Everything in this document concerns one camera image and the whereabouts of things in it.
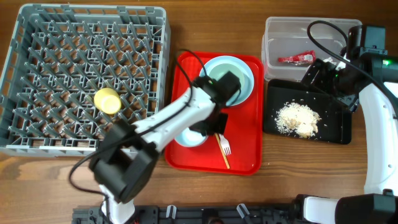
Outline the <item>white napkin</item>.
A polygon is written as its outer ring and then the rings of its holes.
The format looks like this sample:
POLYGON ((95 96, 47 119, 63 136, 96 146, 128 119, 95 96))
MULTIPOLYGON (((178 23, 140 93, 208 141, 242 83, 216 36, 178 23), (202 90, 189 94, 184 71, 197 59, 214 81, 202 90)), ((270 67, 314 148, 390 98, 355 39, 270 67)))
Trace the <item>white napkin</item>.
POLYGON ((341 70, 341 69, 346 67, 346 64, 344 62, 340 62, 340 61, 334 60, 332 57, 326 58, 323 61, 324 62, 329 62, 329 63, 335 65, 336 66, 336 68, 335 68, 336 70, 341 70))

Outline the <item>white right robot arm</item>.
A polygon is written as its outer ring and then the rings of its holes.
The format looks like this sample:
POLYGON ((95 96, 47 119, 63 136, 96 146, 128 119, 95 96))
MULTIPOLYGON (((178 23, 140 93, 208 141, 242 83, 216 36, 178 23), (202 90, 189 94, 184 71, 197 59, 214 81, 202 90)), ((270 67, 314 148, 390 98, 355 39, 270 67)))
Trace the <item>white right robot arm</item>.
POLYGON ((364 194, 331 199, 299 197, 296 218, 309 223, 397 223, 397 60, 365 53, 357 66, 317 59, 302 79, 336 100, 355 94, 366 125, 364 194))

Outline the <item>red sauce packet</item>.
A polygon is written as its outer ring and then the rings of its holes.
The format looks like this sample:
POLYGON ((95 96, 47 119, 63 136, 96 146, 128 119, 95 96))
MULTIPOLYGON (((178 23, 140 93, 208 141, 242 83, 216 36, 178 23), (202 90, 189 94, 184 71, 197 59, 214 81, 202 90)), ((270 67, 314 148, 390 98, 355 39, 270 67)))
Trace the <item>red sauce packet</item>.
POLYGON ((311 64, 316 59, 315 51, 308 50, 297 55, 289 57, 279 57, 278 62, 280 63, 292 63, 294 65, 311 64))

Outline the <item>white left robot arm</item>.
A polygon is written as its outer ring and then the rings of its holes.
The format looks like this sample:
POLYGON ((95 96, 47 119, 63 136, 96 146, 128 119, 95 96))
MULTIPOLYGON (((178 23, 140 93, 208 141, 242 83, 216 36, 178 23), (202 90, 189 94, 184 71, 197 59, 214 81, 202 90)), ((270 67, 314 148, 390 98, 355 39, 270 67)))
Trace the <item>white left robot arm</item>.
POLYGON ((224 131, 227 115, 221 109, 228 100, 224 90, 193 86, 149 118, 113 125, 89 163, 110 223, 132 219, 134 198, 148 183, 166 145, 184 129, 202 135, 224 131))

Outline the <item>yellow cup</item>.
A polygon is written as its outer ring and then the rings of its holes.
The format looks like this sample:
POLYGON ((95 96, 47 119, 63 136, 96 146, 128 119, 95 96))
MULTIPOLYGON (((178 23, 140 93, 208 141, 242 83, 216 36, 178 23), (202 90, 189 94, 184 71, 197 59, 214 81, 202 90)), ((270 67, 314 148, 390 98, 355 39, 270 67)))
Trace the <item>yellow cup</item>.
POLYGON ((112 88, 102 88, 94 95, 96 108, 106 114, 115 114, 121 109, 120 96, 112 88))

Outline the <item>light green bowl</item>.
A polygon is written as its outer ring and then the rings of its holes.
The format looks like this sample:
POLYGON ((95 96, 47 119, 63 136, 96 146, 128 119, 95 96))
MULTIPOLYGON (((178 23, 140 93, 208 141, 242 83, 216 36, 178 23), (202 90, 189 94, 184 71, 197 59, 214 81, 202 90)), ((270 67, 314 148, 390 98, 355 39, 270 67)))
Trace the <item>light green bowl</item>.
POLYGON ((239 78, 239 82, 241 84, 240 89, 238 90, 237 93, 235 93, 231 99, 227 102, 227 106, 233 106, 238 104, 239 97, 241 96, 242 90, 244 88, 245 84, 245 79, 244 79, 244 74, 243 72, 237 67, 236 65, 232 63, 221 63, 219 65, 216 65, 210 72, 209 76, 212 79, 219 80, 225 73, 231 72, 233 73, 236 77, 239 78))

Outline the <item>small light blue bowl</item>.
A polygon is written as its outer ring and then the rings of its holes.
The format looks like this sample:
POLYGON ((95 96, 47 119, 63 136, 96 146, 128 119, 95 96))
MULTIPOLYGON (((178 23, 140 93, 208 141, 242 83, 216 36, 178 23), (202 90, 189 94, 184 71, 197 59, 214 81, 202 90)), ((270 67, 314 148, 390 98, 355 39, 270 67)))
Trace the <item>small light blue bowl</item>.
POLYGON ((208 136, 203 136, 197 131, 192 131, 189 128, 184 129, 174 140, 183 147, 197 147, 203 144, 208 139, 208 136))

